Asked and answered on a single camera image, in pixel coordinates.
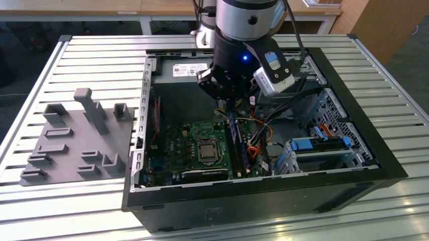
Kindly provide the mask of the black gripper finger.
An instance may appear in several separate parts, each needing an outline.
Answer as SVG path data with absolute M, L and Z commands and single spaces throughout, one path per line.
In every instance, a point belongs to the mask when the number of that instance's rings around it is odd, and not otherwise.
M 215 64 L 211 64 L 207 70 L 197 73 L 199 88 L 213 97 L 213 99 L 226 102 L 226 111 L 233 110 L 232 80 L 232 73 Z
M 234 107 L 236 110 L 240 106 L 237 102 L 242 102 L 246 97 L 256 91 L 257 89 L 257 82 L 256 79 L 244 79 L 244 78 L 234 78 L 233 79 L 233 99 L 234 99 Z

